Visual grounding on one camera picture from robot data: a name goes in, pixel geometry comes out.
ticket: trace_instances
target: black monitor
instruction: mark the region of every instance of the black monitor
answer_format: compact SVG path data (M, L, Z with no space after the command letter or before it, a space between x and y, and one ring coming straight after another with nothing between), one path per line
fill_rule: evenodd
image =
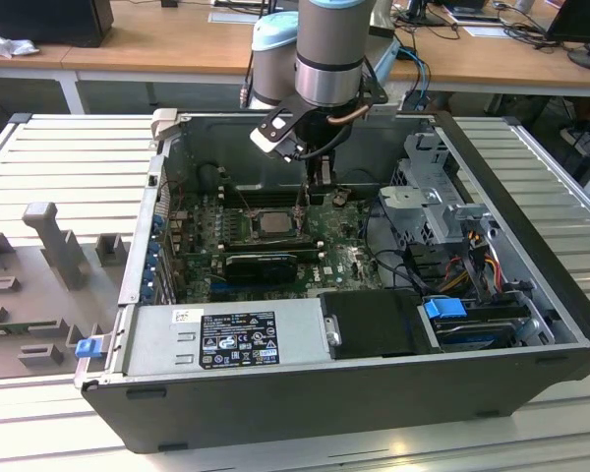
M566 0L547 31L547 39L586 43L586 49L571 51L568 58L590 69L590 0Z

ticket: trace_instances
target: black computer case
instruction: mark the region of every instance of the black computer case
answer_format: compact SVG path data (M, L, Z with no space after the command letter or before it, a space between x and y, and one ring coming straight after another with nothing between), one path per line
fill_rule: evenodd
M98 47L114 17L110 0L2 0L0 36Z

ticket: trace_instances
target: warning label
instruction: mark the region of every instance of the warning label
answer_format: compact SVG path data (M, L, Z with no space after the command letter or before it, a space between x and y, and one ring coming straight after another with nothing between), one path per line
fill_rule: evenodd
M203 316L199 359L204 369L279 364L275 312Z

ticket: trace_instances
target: white paper sheet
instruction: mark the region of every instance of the white paper sheet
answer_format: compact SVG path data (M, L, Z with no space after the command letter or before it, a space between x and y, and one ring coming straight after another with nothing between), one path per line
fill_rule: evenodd
M502 28L495 27L463 27L472 36L479 37L509 37Z

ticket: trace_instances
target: desk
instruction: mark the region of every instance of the desk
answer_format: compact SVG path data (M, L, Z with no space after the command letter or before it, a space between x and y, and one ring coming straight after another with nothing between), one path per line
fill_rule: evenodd
M537 2L540 17L555 9ZM209 6L112 2L115 23L99 48L44 45L41 54L0 58L0 77L56 80L72 113L87 112L78 81L240 84L247 69L250 25L211 24ZM420 29L420 56L432 70L431 89L485 93L590 96L590 71L572 64L564 51L547 54L508 38L447 41ZM403 31L401 38L410 44ZM389 87L399 94L416 78L410 62L397 62Z

